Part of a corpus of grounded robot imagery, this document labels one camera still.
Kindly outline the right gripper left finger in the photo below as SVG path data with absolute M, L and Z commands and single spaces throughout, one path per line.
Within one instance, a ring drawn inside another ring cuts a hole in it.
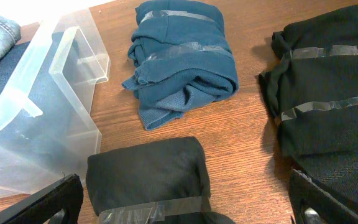
M 0 211 L 0 224 L 77 224 L 83 199 L 80 177 L 70 174 Z

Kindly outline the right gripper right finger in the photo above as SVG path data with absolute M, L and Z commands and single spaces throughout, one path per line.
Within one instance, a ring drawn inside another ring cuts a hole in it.
M 358 203 L 344 198 L 300 170 L 291 170 L 288 194 L 293 223 L 358 224 Z

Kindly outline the small black taped garment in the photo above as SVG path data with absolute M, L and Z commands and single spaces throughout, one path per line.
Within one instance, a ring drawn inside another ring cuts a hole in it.
M 205 154 L 195 137 L 90 156 L 86 186 L 99 223 L 232 223 L 211 209 Z

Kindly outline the large black taped garment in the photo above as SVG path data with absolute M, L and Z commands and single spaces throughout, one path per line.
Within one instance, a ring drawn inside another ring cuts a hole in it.
M 259 83 L 282 154 L 358 203 L 358 5 L 274 32 Z

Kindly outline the teal taped shirt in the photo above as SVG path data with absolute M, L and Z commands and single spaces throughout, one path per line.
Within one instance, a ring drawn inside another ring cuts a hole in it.
M 122 86 L 139 100 L 146 130 L 236 93 L 236 64 L 216 6 L 146 1 L 135 11 L 138 28 L 127 53 L 135 72 Z

